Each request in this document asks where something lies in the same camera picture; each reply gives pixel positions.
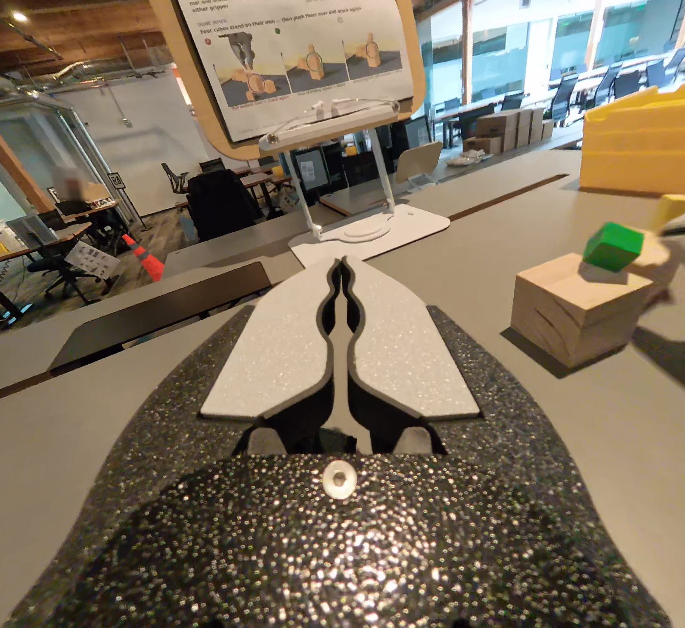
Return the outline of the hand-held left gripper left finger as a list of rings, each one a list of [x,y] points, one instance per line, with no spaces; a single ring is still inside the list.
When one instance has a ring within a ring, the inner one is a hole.
[[[311,446],[334,407],[340,259],[325,257],[253,307],[199,411],[271,428],[289,452]]]

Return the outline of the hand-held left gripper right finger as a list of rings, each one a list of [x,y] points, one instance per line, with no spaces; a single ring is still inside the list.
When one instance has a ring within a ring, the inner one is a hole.
[[[481,410],[427,305],[400,282],[346,256],[341,284],[347,324],[348,406],[372,452],[393,452],[402,434],[443,452],[432,421],[474,419]]]

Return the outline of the large natural wooden cube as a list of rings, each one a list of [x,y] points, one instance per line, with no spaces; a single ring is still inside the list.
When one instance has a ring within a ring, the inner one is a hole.
[[[561,256],[517,274],[509,327],[564,369],[575,369],[626,347],[676,269],[671,255],[620,272],[577,254]]]

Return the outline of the green wooden cube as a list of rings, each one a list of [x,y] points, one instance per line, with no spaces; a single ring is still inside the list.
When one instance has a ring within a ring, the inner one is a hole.
[[[582,261],[618,273],[638,259],[644,243],[644,232],[608,221],[588,239]]]

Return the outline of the medium natural wooden cube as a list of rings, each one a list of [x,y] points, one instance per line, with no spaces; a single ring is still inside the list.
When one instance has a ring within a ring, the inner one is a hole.
[[[638,257],[628,266],[628,272],[652,282],[650,296],[657,298],[669,288],[673,274],[671,252],[650,231],[643,231],[643,246]]]

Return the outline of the yellow wooden cube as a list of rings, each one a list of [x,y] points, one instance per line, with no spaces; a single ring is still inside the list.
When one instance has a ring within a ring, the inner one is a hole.
[[[661,232],[670,222],[684,215],[684,194],[664,194],[658,200],[653,229]]]

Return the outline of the black table panel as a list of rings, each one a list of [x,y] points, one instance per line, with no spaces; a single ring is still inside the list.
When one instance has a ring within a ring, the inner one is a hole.
[[[48,371],[53,374],[87,363],[125,343],[271,286],[263,264],[255,262],[90,320],[72,332]]]

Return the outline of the orange traffic cone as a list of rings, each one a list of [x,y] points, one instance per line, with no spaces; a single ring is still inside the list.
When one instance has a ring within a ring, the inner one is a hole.
[[[139,245],[131,235],[125,233],[122,239],[129,250],[141,262],[144,270],[149,274],[153,282],[161,281],[164,274],[164,264],[149,251]]]

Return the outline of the small beige board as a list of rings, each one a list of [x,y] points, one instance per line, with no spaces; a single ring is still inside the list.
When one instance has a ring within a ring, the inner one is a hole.
[[[410,191],[435,185],[432,177],[442,152],[441,142],[406,150],[399,156],[395,172],[395,184],[407,185]]]

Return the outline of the black mesh office chair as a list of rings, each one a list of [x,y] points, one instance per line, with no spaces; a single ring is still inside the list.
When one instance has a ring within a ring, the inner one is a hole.
[[[70,264],[66,260],[67,255],[74,247],[88,247],[88,244],[74,238],[69,242],[60,243],[55,246],[46,246],[40,253],[39,258],[32,261],[25,269],[28,273],[41,273],[43,276],[52,272],[55,272],[58,275],[57,280],[44,291],[44,297],[47,300],[52,300],[52,291],[61,286],[62,298],[68,298],[70,296],[69,293],[73,292],[76,293],[85,305],[91,305],[99,302],[101,299],[89,299],[86,297],[78,285],[78,279],[90,278],[94,279],[96,282],[100,282],[101,279]]]

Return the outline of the stack of cardboard boxes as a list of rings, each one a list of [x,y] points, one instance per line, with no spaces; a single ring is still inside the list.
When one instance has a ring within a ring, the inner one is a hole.
[[[555,122],[543,108],[506,110],[476,119],[471,137],[462,144],[464,152],[502,154],[551,138]]]

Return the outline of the yellow plastic bin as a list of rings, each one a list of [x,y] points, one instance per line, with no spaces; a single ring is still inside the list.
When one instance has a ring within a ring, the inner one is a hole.
[[[579,187],[627,195],[684,193],[684,85],[653,86],[585,113]]]

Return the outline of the wooden instruction sheet board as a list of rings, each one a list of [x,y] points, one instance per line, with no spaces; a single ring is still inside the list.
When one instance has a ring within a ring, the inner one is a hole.
[[[236,160],[405,121],[411,0],[149,0],[210,144]]]

